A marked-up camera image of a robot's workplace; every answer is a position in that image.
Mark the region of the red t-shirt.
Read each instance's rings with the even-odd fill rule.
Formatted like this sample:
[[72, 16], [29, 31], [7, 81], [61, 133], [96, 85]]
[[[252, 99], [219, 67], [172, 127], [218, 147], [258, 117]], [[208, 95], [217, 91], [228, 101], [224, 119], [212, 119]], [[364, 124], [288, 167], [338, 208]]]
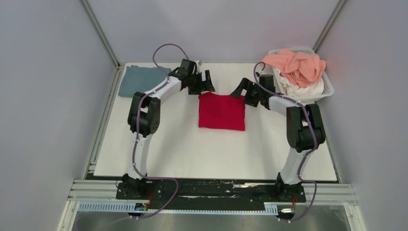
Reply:
[[234, 98], [207, 92], [198, 96], [198, 127], [245, 131], [243, 96]]

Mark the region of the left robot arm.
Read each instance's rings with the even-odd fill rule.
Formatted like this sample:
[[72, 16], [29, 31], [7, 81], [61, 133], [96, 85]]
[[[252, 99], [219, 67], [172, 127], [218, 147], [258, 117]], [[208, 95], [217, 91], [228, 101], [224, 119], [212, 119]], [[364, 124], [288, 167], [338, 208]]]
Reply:
[[161, 119], [161, 105], [174, 94], [188, 90], [189, 95], [215, 92], [209, 70], [200, 70], [198, 61], [182, 59], [180, 66], [165, 71], [165, 79], [152, 90], [133, 95], [127, 123], [135, 135], [130, 163], [118, 191], [132, 199], [142, 199], [147, 193], [147, 157], [153, 134]]

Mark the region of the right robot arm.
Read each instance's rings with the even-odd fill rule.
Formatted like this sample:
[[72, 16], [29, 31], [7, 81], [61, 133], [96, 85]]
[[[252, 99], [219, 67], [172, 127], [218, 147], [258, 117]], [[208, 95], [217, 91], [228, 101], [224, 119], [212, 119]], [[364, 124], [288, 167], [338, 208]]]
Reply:
[[319, 106], [302, 104], [283, 94], [275, 93], [272, 75], [260, 75], [255, 82], [243, 78], [231, 97], [243, 97], [246, 105], [262, 105], [286, 118], [286, 137], [290, 146], [283, 169], [272, 187], [272, 197], [288, 202], [303, 193], [301, 177], [304, 166], [312, 153], [326, 140]]

